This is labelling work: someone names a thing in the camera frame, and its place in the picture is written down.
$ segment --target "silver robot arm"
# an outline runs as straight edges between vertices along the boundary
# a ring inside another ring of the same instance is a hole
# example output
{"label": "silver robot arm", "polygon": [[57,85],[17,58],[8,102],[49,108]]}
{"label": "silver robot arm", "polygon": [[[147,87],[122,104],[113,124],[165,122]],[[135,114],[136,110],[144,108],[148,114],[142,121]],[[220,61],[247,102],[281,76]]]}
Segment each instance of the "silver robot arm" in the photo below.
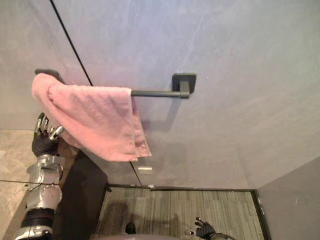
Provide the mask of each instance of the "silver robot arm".
{"label": "silver robot arm", "polygon": [[26,214],[15,240],[51,240],[55,212],[62,200],[59,183],[63,176],[65,159],[58,156],[59,136],[62,126],[51,128],[42,113],[36,123],[32,151],[37,157],[34,165],[27,169],[30,175]]}

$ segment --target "pink towel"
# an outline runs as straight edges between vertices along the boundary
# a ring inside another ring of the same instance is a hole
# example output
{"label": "pink towel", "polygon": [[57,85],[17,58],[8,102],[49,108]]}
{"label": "pink towel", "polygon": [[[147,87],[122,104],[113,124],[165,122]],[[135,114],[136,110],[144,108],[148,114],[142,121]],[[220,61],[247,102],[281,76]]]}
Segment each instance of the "pink towel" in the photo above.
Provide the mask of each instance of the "pink towel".
{"label": "pink towel", "polygon": [[32,95],[52,124],[64,127],[62,138],[70,145],[107,161],[151,156],[131,89],[64,85],[42,73]]}

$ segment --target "striped carpet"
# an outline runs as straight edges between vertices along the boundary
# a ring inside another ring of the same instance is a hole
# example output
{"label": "striped carpet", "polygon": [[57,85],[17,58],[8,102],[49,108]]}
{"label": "striped carpet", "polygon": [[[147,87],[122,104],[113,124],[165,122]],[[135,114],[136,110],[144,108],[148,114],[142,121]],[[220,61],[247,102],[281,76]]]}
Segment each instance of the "striped carpet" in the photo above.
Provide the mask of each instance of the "striped carpet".
{"label": "striped carpet", "polygon": [[196,217],[211,223],[217,232],[237,240],[263,240],[263,233],[250,192],[150,191],[112,188],[106,194],[96,233],[91,239],[119,235],[134,222],[137,234],[155,234],[180,239],[195,230]]}

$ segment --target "towel rack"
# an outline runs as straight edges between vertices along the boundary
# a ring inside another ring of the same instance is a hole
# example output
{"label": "towel rack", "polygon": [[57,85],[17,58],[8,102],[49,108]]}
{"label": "towel rack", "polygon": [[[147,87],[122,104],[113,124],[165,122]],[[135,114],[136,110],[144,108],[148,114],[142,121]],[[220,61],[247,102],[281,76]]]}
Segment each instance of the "towel rack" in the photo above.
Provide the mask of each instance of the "towel rack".
{"label": "towel rack", "polygon": [[[36,69],[35,74],[48,74],[65,84],[61,75],[54,69]],[[195,92],[196,81],[195,73],[176,73],[172,76],[172,91],[132,90],[131,96],[188,99]]]}

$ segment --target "robotic hand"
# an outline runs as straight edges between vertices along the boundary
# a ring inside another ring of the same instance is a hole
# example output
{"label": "robotic hand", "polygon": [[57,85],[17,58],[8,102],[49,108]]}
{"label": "robotic hand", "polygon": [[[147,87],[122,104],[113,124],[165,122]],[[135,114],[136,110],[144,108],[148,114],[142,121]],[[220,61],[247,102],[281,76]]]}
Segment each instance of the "robotic hand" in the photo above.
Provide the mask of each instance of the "robotic hand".
{"label": "robotic hand", "polygon": [[65,159],[58,156],[59,136],[62,126],[48,131],[49,119],[40,114],[32,142],[36,163],[27,169],[30,174],[26,215],[15,240],[51,240],[52,226],[58,204],[62,200],[59,187]]}
{"label": "robotic hand", "polygon": [[206,221],[203,221],[200,217],[195,218],[197,222],[195,222],[195,225],[198,226],[196,230],[196,236],[205,239],[205,240],[235,240],[233,237],[222,234],[222,233],[216,233],[213,226],[211,226]]}

